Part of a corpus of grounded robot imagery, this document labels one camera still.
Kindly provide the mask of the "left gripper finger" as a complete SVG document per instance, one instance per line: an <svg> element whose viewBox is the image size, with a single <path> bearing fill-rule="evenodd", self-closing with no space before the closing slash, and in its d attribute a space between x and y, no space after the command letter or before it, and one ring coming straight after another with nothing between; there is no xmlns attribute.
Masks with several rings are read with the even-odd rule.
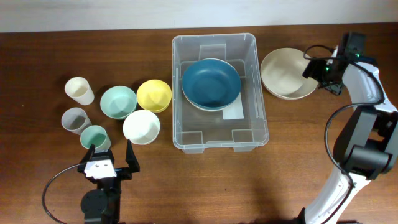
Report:
<svg viewBox="0 0 398 224"><path fill-rule="evenodd" d="M87 163L91 160L93 154L95 152L95 145L91 144L88 152L83 156L83 159L80 161L81 164Z"/></svg>
<svg viewBox="0 0 398 224"><path fill-rule="evenodd" d="M126 158L125 161L128 164L129 170L131 173L137 173L140 172L140 165L137 161L137 158L134 154L133 148L132 148L132 143L128 139L127 140L127 147L126 147Z"/></svg>

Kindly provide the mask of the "mint green plastic cup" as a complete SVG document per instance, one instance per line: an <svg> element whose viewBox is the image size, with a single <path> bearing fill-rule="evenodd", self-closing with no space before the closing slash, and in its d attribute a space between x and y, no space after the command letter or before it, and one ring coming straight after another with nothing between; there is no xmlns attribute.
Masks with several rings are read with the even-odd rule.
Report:
<svg viewBox="0 0 398 224"><path fill-rule="evenodd" d="M111 141L106 130L98 125L85 128L80 135L80 143L86 149L94 144L95 152L106 151L111 147Z"/></svg>

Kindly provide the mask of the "translucent grey plastic cup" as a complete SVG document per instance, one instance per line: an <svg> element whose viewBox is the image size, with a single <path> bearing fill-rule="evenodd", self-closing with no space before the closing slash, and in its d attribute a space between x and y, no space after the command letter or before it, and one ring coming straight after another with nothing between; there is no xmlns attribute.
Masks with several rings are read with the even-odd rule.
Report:
<svg viewBox="0 0 398 224"><path fill-rule="evenodd" d="M87 127L91 126L91 121L83 109L75 107L64 112L61 124L67 131L81 135Z"/></svg>

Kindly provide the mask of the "beige plate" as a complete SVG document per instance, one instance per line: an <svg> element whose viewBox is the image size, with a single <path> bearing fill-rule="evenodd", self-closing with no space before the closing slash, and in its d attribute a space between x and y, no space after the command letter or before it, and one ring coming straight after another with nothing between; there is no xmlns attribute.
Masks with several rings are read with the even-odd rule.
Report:
<svg viewBox="0 0 398 224"><path fill-rule="evenodd" d="M309 64L305 54L294 48L273 50L261 63L261 79L265 88L284 100L297 100L313 93L318 82L303 77Z"/></svg>

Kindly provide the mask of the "cream plate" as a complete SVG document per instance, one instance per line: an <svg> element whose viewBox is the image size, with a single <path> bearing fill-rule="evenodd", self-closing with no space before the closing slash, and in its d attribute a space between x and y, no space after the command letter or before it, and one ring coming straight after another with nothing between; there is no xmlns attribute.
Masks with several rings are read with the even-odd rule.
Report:
<svg viewBox="0 0 398 224"><path fill-rule="evenodd" d="M216 112L216 111L221 111L221 110L223 110L223 109L225 109L225 108L227 108L227 107L230 107L230 106L232 105L232 103L230 103L230 104L228 104L228 105L226 105L226 106L221 106L221 107L216 107L216 108L209 108L209 107L206 107L206 106L203 107L203 106L200 106L200 105L194 103L193 101L191 101L191 100L188 98L188 96L185 94L184 90L182 90L182 93L183 93L184 97L187 99L187 101L188 101L191 105L193 105L194 107L196 107L196 108L198 108L199 110L202 110L202 111Z"/></svg>

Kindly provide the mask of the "dark blue plate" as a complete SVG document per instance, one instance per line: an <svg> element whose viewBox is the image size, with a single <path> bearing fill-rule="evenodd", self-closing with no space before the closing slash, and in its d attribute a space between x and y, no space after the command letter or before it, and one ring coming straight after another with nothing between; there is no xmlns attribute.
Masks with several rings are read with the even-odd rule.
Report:
<svg viewBox="0 0 398 224"><path fill-rule="evenodd" d="M216 108L232 103L241 92L242 82L231 64L206 58L189 65L184 71L182 89L194 103Z"/></svg>

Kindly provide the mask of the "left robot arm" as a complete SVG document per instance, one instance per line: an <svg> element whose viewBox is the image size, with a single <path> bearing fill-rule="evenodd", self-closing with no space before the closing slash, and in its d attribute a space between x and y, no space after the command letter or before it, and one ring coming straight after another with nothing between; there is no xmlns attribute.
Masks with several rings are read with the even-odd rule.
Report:
<svg viewBox="0 0 398 224"><path fill-rule="evenodd" d="M118 223L120 221L121 182L131 180L133 173L140 171L140 165L127 141L126 167L115 168L114 156L110 149L96 152L91 145L78 165L77 171L96 185L81 200L85 223Z"/></svg>

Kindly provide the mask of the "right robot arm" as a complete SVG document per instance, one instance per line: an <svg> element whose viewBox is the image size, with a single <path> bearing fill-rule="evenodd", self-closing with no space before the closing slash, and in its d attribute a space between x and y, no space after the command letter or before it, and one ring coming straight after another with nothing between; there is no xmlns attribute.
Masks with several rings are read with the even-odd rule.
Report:
<svg viewBox="0 0 398 224"><path fill-rule="evenodd" d="M376 60L364 54L365 40L364 34L345 33L330 57L310 58L302 73L336 95L347 88L351 104L326 123L325 149L334 168L295 223L339 223L355 195L396 163L397 108L382 87Z"/></svg>

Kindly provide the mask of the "white bowl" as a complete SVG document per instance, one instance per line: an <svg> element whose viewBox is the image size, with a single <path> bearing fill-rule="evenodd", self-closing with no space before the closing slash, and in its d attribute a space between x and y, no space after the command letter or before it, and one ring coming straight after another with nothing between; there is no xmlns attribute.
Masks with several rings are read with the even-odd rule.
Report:
<svg viewBox="0 0 398 224"><path fill-rule="evenodd" d="M147 145L160 133L160 120L151 111L138 110L131 113L123 123L123 134L133 144Z"/></svg>

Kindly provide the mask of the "mint green bowl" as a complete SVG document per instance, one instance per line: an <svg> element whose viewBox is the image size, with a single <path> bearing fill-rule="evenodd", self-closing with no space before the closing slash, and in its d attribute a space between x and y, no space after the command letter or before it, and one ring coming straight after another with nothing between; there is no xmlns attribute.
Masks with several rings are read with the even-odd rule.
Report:
<svg viewBox="0 0 398 224"><path fill-rule="evenodd" d="M127 86L114 86L104 92L100 99L102 112L113 119L126 119L137 107L137 96Z"/></svg>

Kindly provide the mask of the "cream plastic cup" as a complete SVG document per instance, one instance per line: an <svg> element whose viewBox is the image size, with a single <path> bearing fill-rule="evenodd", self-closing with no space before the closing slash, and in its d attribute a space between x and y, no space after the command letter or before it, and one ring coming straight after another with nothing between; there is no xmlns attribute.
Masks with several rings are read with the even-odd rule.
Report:
<svg viewBox="0 0 398 224"><path fill-rule="evenodd" d="M94 93L83 77L73 77L65 84L65 93L81 105L89 105L94 101Z"/></svg>

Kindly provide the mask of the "yellow bowl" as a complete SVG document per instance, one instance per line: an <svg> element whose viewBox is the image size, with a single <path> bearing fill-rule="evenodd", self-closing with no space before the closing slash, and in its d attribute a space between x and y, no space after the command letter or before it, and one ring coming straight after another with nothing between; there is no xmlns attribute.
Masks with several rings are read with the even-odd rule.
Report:
<svg viewBox="0 0 398 224"><path fill-rule="evenodd" d="M171 87L162 80L148 80L137 90L137 102L140 107L153 113L166 110L171 99Z"/></svg>

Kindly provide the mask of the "clear plastic storage bin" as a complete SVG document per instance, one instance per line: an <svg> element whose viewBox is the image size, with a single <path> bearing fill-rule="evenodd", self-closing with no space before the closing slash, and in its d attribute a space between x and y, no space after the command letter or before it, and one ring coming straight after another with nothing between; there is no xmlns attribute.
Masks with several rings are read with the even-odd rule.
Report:
<svg viewBox="0 0 398 224"><path fill-rule="evenodd" d="M191 105L182 93L182 75L189 65L206 58L231 64L239 73L243 119L224 120L223 112ZM186 154L206 148L232 147L251 151L269 140L256 38L250 33L178 35L172 40L172 114L174 146Z"/></svg>

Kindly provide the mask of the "white label in bin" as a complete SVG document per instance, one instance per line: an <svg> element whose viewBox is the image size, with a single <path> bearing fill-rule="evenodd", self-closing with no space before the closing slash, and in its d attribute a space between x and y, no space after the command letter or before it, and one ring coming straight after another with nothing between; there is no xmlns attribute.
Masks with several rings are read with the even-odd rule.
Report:
<svg viewBox="0 0 398 224"><path fill-rule="evenodd" d="M244 113L241 94L229 106L225 107L222 112L224 120L243 119Z"/></svg>

